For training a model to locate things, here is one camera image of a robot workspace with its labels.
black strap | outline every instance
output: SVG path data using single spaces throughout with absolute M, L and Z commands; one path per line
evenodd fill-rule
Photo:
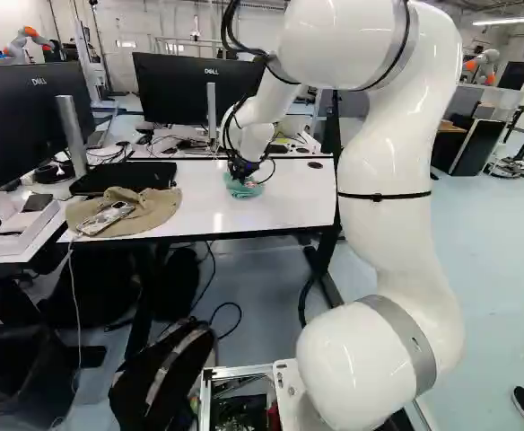
M 361 199 L 361 200 L 371 200 L 373 202 L 381 202 L 382 200 L 402 200 L 402 199 L 418 199 L 426 198 L 432 194 L 431 191 L 425 191 L 423 193 L 405 193 L 403 195 L 382 195 L 381 193 L 374 193 L 373 195 L 354 195 L 352 193 L 344 193 L 338 191 L 337 195 L 342 198 L 350 199 Z
M 300 83 L 296 83 L 294 81 L 288 81 L 287 79 L 282 78 L 282 76 L 279 76 L 274 70 L 272 70 L 272 67 L 270 67 L 268 63 L 266 63 L 266 69 L 268 69 L 268 72 L 274 75 L 274 78 L 276 78 L 278 81 L 282 81 L 283 83 L 288 84 L 288 85 L 300 85 Z
M 386 79 L 388 77 L 389 73 L 392 70 L 394 70 L 394 67 L 396 67 L 397 62 L 402 57 L 402 54 L 404 53 L 404 50 L 406 49 L 407 41 L 409 40 L 409 31 L 410 31 L 412 18 L 411 18 L 410 13 L 409 13 L 409 8 L 407 6 L 407 1 L 408 0 L 404 0 L 404 7 L 406 8 L 406 31 L 404 32 L 404 38 L 402 39 L 402 43 L 399 46 L 399 50 L 397 51 L 397 54 L 396 54 L 396 57 L 394 58 L 394 61 L 391 62 L 391 65 L 389 65 L 388 70 L 386 70 L 386 72 L 382 76 L 380 76 L 380 78 L 378 78 L 378 80 L 375 83 L 370 84 L 367 87 L 358 88 L 357 90 L 351 90 L 351 92 L 363 92 L 365 90 L 371 89 L 372 87 L 378 85 L 384 79 Z

smartphone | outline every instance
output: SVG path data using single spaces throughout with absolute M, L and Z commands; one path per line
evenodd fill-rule
M 85 235 L 95 236 L 125 218 L 135 210 L 133 204 L 127 202 L 115 202 L 110 207 L 102 209 L 98 214 L 86 218 L 81 224 L 76 226 L 76 230 Z

khaki cloth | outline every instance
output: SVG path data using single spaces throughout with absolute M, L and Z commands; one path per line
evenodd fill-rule
M 69 229 L 77 232 L 76 226 L 87 217 L 95 216 L 102 209 L 119 201 L 135 204 L 136 210 L 99 233 L 97 238 L 134 235 L 166 223 L 179 209 L 182 191 L 146 189 L 141 193 L 135 193 L 129 189 L 111 187 L 104 192 L 102 198 L 69 205 L 65 212 Z

backpack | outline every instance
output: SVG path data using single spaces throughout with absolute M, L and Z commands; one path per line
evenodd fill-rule
M 188 429 L 188 395 L 216 341 L 206 322 L 190 318 L 127 360 L 109 390 L 121 431 Z

floor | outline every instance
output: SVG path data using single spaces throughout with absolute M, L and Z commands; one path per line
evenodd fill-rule
M 504 151 L 515 154 L 523 139 L 515 133 Z M 524 180 L 440 176 L 434 183 L 433 230 L 438 255 L 465 315 L 467 350 L 458 369 L 421 402 L 434 430 L 524 431 L 524 421 L 510 400 L 513 386 L 524 386 Z M 213 250 L 216 278 L 197 316 L 209 319 L 226 301 L 239 303 L 244 311 L 241 325 L 222 341 L 219 364 L 252 365 L 292 357 L 299 333 L 297 295 L 308 276 L 297 243 L 291 237 L 217 242 Z M 205 252 L 202 244 L 197 252 Z M 211 265 L 207 260 L 204 279 Z M 330 272 L 346 301 L 375 289 L 373 270 L 343 242 Z M 326 310 L 316 291 L 309 308 L 310 315 Z M 235 319 L 235 312 L 227 309 L 214 328 L 222 332 Z M 85 337 L 111 347 L 109 358 L 103 370 L 83 372 L 73 409 L 58 429 L 118 431 L 106 393 L 127 330 Z

